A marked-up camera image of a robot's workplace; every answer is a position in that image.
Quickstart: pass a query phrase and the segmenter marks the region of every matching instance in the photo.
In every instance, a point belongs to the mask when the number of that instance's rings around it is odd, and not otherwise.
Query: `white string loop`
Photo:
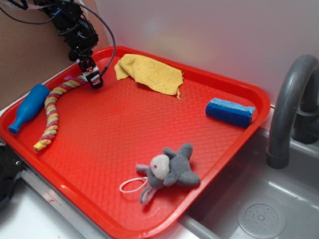
[[[128,190],[128,191],[126,191],[126,190],[123,189],[126,185],[128,185],[128,184],[131,183],[131,182],[134,182],[134,181],[143,181],[143,180],[145,180],[145,182],[144,182],[140,187],[138,187],[138,188],[136,188],[136,189]],[[122,193],[133,193],[133,192],[136,192],[136,191],[140,190],[142,187],[144,187],[147,182],[148,182],[148,178],[147,178],[147,177],[132,178],[132,179],[130,179],[130,180],[125,181],[124,183],[122,183],[122,184],[120,185],[120,191],[121,191]]]

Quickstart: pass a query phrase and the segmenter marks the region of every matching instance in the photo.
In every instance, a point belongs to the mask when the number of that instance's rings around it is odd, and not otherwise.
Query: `blue bottle toy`
[[[47,95],[50,93],[49,88],[44,85],[35,85],[27,97],[20,104],[16,111],[16,118],[12,125],[8,127],[8,130],[16,134],[19,132],[19,128],[25,122],[33,119],[44,106],[44,101]]]

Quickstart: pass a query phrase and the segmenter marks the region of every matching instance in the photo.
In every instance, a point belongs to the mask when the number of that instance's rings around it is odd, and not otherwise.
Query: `sink drain cover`
[[[245,233],[258,239],[271,239],[286,227],[286,214],[279,203],[269,199],[252,199],[238,211],[238,223]]]

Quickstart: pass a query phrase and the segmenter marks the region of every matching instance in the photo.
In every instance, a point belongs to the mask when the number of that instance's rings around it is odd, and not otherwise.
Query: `yellow cloth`
[[[179,86],[183,84],[182,71],[152,58],[125,54],[115,65],[116,79],[131,76],[136,82],[147,85],[152,90],[177,95]]]

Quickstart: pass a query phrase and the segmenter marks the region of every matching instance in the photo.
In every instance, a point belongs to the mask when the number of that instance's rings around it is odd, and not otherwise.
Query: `gray faucet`
[[[280,90],[267,146],[267,164],[285,168],[289,163],[290,138],[314,143],[319,138],[319,61],[300,56],[291,66]]]

